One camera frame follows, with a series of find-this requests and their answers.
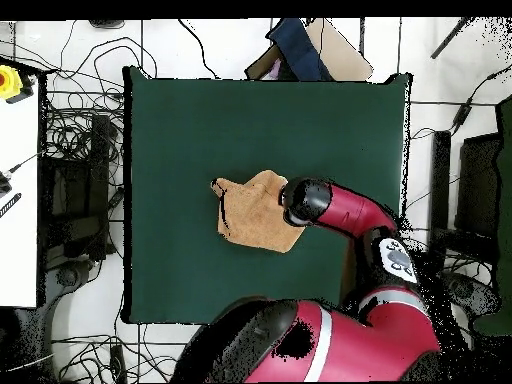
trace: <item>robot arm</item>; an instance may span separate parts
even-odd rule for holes
[[[189,370],[197,369],[192,379],[211,382],[436,380],[422,361],[438,357],[439,343],[386,211],[319,179],[289,181],[279,202],[290,225],[330,228],[354,240],[353,313],[309,300],[232,305],[185,348],[173,381],[190,381]],[[297,344],[301,337],[306,343]]]
[[[396,223],[375,201],[319,179],[295,178],[281,190],[284,220],[296,227],[318,225],[359,238],[371,228],[396,231]]]

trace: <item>brown cardboard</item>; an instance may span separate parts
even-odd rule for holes
[[[371,77],[372,66],[327,19],[315,19],[306,32],[334,80],[366,81]]]
[[[251,80],[258,80],[269,72],[277,59],[282,59],[282,57],[281,51],[274,44],[245,70],[245,75]]]
[[[370,78],[372,66],[327,19],[315,19],[306,27],[306,33],[318,52],[322,46],[320,57],[335,81],[366,81]],[[282,58],[274,44],[245,70],[245,74],[248,79],[258,80],[270,71],[277,59]]]

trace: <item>floor tile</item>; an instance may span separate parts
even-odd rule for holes
[[[372,65],[370,82],[385,82],[397,72],[400,18],[366,18],[364,57]]]
[[[414,75],[413,100],[465,102],[489,74],[512,61],[506,28],[479,18],[436,59],[432,53],[460,18],[403,18],[400,71]],[[499,37],[508,41],[497,41]],[[498,103],[512,92],[512,72],[486,82],[473,102]]]
[[[146,341],[186,344],[199,328],[199,325],[192,324],[149,324]]]
[[[99,266],[91,271],[94,278]],[[100,277],[68,294],[57,306],[53,319],[52,339],[114,334],[114,321],[124,290],[123,263],[116,254],[103,262]],[[117,320],[117,335],[125,342],[138,340],[137,326]]]
[[[207,66],[223,79],[246,79],[244,70],[269,47],[269,18],[184,19],[183,24],[201,40]],[[159,77],[214,78],[203,65],[198,41],[176,19],[144,21],[144,48],[157,60]]]
[[[12,57],[14,45],[7,44],[14,42],[13,25],[5,22],[0,22],[0,55]]]

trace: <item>sticker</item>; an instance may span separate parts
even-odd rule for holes
[[[395,239],[383,239],[379,243],[384,269],[409,283],[418,283],[412,260],[405,247]]]

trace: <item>green mat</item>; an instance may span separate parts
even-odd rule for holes
[[[229,243],[217,233],[210,182],[245,183],[266,169],[331,178],[398,211],[410,76],[386,84],[147,80],[125,68],[124,77],[132,95],[125,317],[208,323],[250,295],[338,303],[345,238],[308,228],[286,254]]]
[[[503,136],[503,149],[496,160],[501,178],[496,282],[502,304],[498,313],[475,320],[473,328],[487,336],[512,336],[512,97],[496,106],[496,117]]]

